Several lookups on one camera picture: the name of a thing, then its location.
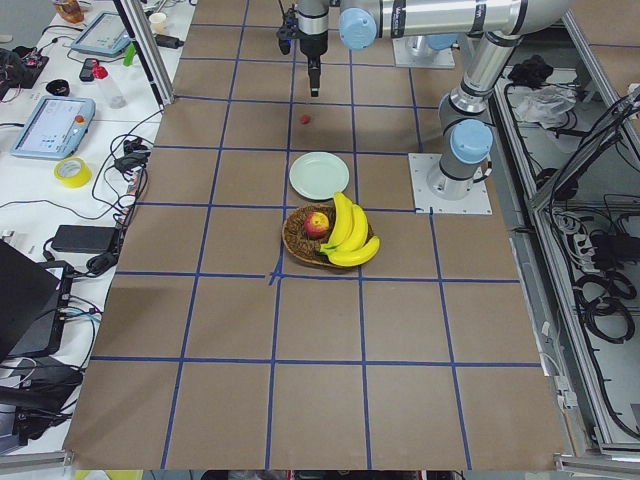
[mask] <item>plastic bottle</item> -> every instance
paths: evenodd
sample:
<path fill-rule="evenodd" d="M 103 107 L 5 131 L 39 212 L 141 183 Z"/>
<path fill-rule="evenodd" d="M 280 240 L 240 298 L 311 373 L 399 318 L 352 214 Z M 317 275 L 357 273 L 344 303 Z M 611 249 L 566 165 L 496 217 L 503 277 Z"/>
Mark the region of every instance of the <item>plastic bottle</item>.
<path fill-rule="evenodd" d="M 113 77 L 109 76 L 106 68 L 97 63 L 94 64 L 93 78 L 96 80 L 98 87 L 100 87 L 105 100 L 111 108 L 122 108 L 127 104 L 124 95 L 122 95 L 120 88 L 118 88 L 118 84 Z"/>
<path fill-rule="evenodd" d="M 58 14 L 69 23 L 80 23 L 84 13 L 77 0 L 51 0 Z"/>

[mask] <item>tape roll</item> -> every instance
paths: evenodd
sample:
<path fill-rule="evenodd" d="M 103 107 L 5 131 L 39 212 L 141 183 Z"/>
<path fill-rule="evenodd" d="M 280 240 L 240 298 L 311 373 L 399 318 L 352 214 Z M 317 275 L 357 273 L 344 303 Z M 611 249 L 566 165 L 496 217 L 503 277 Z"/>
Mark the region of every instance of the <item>tape roll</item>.
<path fill-rule="evenodd" d="M 78 157 L 65 158 L 53 169 L 53 174 L 65 187 L 78 188 L 91 180 L 91 170 L 84 160 Z"/>

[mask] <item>bunch of bananas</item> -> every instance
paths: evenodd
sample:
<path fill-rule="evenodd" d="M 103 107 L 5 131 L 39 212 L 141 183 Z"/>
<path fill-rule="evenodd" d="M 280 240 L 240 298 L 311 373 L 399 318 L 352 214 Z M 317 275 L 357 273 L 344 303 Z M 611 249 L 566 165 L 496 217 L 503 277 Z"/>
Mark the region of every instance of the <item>bunch of bananas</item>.
<path fill-rule="evenodd" d="M 336 221 L 327 243 L 320 245 L 320 253 L 340 267 L 355 267 L 371 260 L 380 249 L 380 238 L 373 236 L 367 242 L 369 221 L 360 205 L 353 203 L 342 192 L 333 196 Z"/>

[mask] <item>blue joint cap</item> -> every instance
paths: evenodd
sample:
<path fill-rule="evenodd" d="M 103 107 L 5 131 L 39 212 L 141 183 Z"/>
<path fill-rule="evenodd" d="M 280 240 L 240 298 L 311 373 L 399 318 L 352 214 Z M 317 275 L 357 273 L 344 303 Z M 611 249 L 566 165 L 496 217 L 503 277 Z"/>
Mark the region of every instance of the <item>blue joint cap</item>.
<path fill-rule="evenodd" d="M 475 165 L 487 158 L 493 145 L 493 133 L 480 120 L 463 120 L 453 128 L 450 144 L 458 160 Z"/>
<path fill-rule="evenodd" d="M 348 49 L 363 50 L 377 35 L 376 21 L 366 10 L 347 8 L 340 14 L 340 38 Z"/>
<path fill-rule="evenodd" d="M 440 51 L 446 50 L 447 48 L 451 48 L 451 45 L 458 41 L 457 33 L 441 33 L 438 35 L 428 35 L 427 36 L 427 45 L 429 48 Z"/>

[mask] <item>brown woven basket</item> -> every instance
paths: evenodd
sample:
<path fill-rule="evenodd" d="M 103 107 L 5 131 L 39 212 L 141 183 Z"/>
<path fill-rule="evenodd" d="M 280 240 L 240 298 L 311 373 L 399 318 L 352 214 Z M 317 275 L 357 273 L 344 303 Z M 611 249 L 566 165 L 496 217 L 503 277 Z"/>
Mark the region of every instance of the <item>brown woven basket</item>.
<path fill-rule="evenodd" d="M 324 213 L 329 218 L 329 231 L 317 240 L 312 240 L 304 231 L 304 221 L 311 212 Z M 320 244 L 326 243 L 333 230 L 336 221 L 336 209 L 330 205 L 307 205 L 294 210 L 285 220 L 282 226 L 282 241 L 287 251 L 301 263 L 318 267 L 346 269 L 353 267 L 340 267 L 329 261 L 326 255 L 318 253 Z M 367 240 L 373 236 L 373 229 L 369 225 Z"/>

